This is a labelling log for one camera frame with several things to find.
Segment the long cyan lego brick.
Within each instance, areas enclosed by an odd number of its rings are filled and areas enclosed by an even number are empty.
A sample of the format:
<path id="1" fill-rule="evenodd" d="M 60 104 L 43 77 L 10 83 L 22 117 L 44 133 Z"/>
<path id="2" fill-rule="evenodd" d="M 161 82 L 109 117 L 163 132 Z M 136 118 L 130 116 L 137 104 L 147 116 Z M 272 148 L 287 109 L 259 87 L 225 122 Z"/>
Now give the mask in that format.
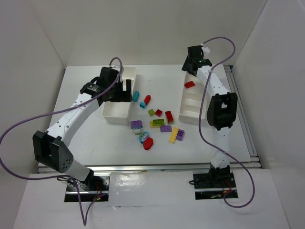
<path id="1" fill-rule="evenodd" d="M 136 90 L 136 91 L 134 92 L 134 94 L 133 94 L 132 100 L 133 100 L 134 102 L 137 102 L 137 101 L 139 100 L 139 97 L 140 97 L 140 92 L 139 92 L 138 90 Z"/>

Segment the small cyan lego brick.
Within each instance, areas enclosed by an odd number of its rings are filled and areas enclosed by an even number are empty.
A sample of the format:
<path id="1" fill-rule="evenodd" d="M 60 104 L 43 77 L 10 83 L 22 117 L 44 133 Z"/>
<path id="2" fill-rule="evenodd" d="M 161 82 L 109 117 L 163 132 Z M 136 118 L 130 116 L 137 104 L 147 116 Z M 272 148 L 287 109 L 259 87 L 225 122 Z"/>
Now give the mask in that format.
<path id="1" fill-rule="evenodd" d="M 143 102 L 143 101 L 142 101 L 142 102 L 140 102 L 140 107 L 141 107 L 141 108 L 145 108 L 145 107 L 146 107 L 146 103 L 145 103 L 145 102 Z"/>

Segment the red studded lego brick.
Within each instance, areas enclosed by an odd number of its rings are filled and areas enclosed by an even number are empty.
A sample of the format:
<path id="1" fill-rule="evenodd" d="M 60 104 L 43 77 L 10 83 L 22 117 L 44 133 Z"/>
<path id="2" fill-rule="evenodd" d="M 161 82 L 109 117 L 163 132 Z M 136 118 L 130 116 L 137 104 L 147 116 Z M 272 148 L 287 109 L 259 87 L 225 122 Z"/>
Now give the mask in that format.
<path id="1" fill-rule="evenodd" d="M 144 103 L 147 105 L 151 100 L 151 96 L 150 95 L 147 95 L 144 99 Z"/>

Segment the small lime green lego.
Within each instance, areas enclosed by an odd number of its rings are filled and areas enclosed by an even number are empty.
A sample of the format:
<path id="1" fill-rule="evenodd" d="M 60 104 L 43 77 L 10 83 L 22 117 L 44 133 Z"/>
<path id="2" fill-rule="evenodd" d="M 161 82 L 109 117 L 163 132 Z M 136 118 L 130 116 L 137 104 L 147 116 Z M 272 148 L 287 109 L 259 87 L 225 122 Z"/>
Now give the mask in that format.
<path id="1" fill-rule="evenodd" d="M 155 111 L 153 109 L 150 109 L 148 111 L 148 114 L 149 114 L 149 116 L 153 116 L 153 115 L 155 115 Z"/>

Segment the small red square lego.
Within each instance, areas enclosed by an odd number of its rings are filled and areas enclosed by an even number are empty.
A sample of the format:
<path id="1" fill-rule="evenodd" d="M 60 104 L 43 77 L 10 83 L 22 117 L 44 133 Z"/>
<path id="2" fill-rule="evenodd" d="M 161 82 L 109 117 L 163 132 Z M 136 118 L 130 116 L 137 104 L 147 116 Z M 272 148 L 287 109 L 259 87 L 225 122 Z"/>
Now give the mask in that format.
<path id="1" fill-rule="evenodd" d="M 163 114 L 163 112 L 162 112 L 160 109 L 157 109 L 157 110 L 155 111 L 155 115 L 158 116 L 158 117 L 161 117 L 162 114 Z"/>

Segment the cyan patterned lego piece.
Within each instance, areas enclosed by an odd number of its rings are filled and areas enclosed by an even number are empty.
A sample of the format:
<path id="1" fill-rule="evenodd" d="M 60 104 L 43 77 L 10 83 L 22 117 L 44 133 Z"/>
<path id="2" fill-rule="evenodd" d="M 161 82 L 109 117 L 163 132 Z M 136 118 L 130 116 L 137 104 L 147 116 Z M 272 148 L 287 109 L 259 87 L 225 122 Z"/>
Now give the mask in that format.
<path id="1" fill-rule="evenodd" d="M 149 137 L 150 137 L 150 135 L 147 131 L 141 132 L 140 135 L 139 135 L 140 143 L 143 144 Z"/>

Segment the red oval lego piece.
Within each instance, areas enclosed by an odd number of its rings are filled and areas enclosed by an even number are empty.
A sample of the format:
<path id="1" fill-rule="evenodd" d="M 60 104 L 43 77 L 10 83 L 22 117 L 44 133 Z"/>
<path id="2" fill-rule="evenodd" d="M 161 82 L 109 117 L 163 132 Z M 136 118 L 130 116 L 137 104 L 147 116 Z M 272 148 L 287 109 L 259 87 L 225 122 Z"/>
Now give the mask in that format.
<path id="1" fill-rule="evenodd" d="M 153 139 L 149 137 L 143 142 L 142 145 L 145 150 L 149 150 L 153 146 L 153 143 L 154 143 Z"/>

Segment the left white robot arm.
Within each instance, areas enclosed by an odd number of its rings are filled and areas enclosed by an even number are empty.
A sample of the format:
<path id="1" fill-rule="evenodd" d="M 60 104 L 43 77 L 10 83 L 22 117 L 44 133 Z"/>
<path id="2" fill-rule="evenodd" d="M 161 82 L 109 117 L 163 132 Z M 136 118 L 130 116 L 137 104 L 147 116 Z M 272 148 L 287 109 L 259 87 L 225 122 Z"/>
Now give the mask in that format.
<path id="1" fill-rule="evenodd" d="M 104 102 L 131 102 L 131 80 L 123 80 L 123 68 L 102 67 L 100 75 L 87 82 L 80 90 L 70 110 L 45 132 L 33 135 L 36 161 L 49 168 L 74 178 L 81 188 L 102 188 L 103 179 L 82 165 L 68 146 L 76 132 Z"/>

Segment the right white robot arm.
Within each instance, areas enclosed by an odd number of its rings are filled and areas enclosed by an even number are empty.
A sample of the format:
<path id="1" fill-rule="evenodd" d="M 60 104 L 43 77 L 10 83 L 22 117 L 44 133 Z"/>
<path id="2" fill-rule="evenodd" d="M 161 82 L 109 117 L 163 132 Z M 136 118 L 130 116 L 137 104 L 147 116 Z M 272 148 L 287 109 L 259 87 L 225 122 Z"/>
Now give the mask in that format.
<path id="1" fill-rule="evenodd" d="M 238 97 L 221 83 L 212 63 L 206 59 L 210 48 L 196 45 L 188 47 L 187 51 L 182 70 L 197 77 L 207 88 L 210 100 L 207 102 L 206 120 L 215 134 L 212 144 L 218 147 L 210 161 L 208 174 L 193 183 L 199 187 L 220 188 L 228 182 L 230 175 L 229 157 L 222 150 L 229 150 L 229 133 L 236 120 Z"/>

